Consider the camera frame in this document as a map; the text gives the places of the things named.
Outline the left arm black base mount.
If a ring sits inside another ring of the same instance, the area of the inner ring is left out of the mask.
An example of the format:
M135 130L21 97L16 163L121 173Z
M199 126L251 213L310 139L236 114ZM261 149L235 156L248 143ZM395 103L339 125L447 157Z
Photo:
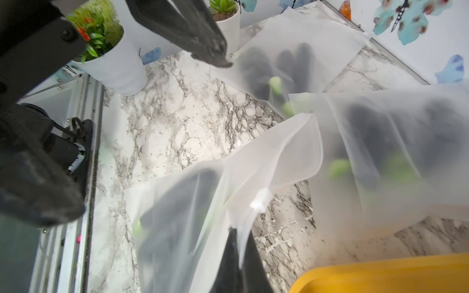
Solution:
M26 116L28 128L39 136L45 153L78 185L84 198L92 148L93 122L74 117L72 125L65 128L52 120L41 107L24 103L20 105L20 110Z

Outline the dark purple eggplant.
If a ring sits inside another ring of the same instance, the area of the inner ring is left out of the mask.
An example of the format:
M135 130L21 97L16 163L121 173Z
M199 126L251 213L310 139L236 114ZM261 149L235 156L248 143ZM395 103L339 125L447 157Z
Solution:
M259 48L250 48L238 58L244 73L243 80L254 97L282 105L289 94L308 90L313 64L313 50L306 43L300 44L295 52L282 51L275 63Z

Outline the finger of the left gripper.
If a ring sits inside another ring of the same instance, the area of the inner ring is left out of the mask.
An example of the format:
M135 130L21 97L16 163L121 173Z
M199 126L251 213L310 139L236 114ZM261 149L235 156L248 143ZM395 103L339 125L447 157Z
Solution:
M45 153L20 106L1 110L1 213L41 227L85 213L78 185Z
M143 27L190 52L196 60L229 68L227 41L200 0L128 0L133 18Z

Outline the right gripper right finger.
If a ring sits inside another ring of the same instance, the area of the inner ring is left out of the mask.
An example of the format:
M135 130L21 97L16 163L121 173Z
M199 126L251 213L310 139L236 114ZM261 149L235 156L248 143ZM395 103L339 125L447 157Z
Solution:
M252 233L245 249L241 279L242 293L273 293Z

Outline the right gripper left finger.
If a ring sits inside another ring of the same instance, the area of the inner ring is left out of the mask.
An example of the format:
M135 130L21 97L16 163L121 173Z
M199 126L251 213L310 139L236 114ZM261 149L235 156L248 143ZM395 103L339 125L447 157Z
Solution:
M231 228L219 270L210 293L240 293L242 288L239 269L237 229Z

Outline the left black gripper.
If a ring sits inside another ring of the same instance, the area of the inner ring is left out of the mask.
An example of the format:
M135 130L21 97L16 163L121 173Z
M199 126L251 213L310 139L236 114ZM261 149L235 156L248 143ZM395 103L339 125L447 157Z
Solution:
M85 40L66 19L83 1L1 1L1 106L77 57Z

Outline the clear zip-top bag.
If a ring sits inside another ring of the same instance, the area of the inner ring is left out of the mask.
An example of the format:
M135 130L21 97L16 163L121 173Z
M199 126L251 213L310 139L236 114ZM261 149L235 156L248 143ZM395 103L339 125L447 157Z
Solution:
M291 94L319 126L309 178L319 234L377 238L429 216L469 219L469 83Z
M287 119L294 115L289 95L323 92L367 40L345 24L288 8L234 53L232 67L212 74Z
M230 229L237 229L238 253L245 255L256 216L267 210L279 189L314 176L322 157L316 118L298 114L223 159L136 184L125 190L136 250L143 238L138 223L143 213L179 179L204 168L215 170L219 182L196 245L202 252L187 292L207 293L216 279Z

